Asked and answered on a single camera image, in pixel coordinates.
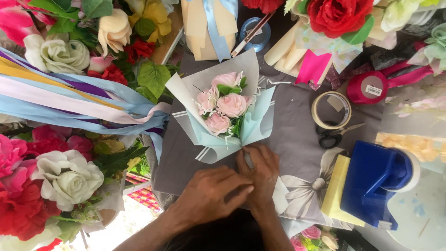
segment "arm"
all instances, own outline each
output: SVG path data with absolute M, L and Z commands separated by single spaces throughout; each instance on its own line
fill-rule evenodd
M 230 215 L 253 191 L 250 184 L 251 180 L 227 167 L 198 171 L 167 211 L 113 251 L 157 251 L 195 225 Z M 243 185 L 245 187 L 231 200 L 224 200 L 229 192 Z
M 250 155 L 253 169 L 245 161 L 244 154 Z M 244 146 L 237 155 L 240 174 L 253 180 L 255 190 L 246 201 L 262 232 L 266 251 L 294 251 L 277 217 L 273 192 L 279 176 L 279 156 L 267 146 L 252 144 Z

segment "scissors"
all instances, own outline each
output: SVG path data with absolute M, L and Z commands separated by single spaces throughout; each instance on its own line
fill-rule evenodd
M 324 122 L 324 124 L 329 125 L 329 126 L 336 126 L 337 124 L 332 122 L 332 121 L 326 121 Z M 365 125 L 365 123 L 362 124 L 357 124 L 357 125 L 351 125 L 349 127 L 343 127 L 343 128 L 339 128 L 339 129 L 335 129 L 335 130 L 327 130 L 324 129 L 320 126 L 316 127 L 316 133 L 318 135 L 323 136 L 321 139 L 319 139 L 319 145 L 323 148 L 323 149 L 331 149 L 336 147 L 337 145 L 339 145 L 339 143 L 342 140 L 342 135 L 344 135 L 344 133 L 346 133 L 347 131 L 356 129 L 358 127 L 361 127 Z M 333 144 L 329 144 L 326 143 L 326 141 L 331 141 L 334 140 Z

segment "hand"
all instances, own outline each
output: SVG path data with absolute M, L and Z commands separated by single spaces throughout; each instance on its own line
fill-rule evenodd
M 246 163 L 245 153 L 251 156 L 253 169 Z M 279 156 L 269 147 L 253 143 L 238 152 L 237 165 L 240 174 L 253 180 L 255 189 L 246 201 L 252 215 L 257 219 L 265 213 L 276 213 L 273 192 L 279 176 Z
M 189 227 L 227 217 L 246 201 L 254 189 L 251 184 L 251 180 L 226 166 L 200 170 L 167 212 L 176 213 Z M 228 193 L 237 188 L 238 194 L 225 201 Z

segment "red ribbon roll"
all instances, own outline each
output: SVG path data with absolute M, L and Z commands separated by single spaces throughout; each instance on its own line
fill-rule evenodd
M 355 104 L 376 104 L 387 96 L 388 80 L 379 71 L 354 76 L 347 86 L 347 96 Z

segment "yellow sponge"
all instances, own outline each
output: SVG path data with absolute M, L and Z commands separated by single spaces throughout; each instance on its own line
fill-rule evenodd
M 345 221 L 351 224 L 364 226 L 365 222 L 341 210 L 341 198 L 344 190 L 350 158 L 338 155 L 331 175 L 330 184 L 322 203 L 321 211 L 328 217 Z

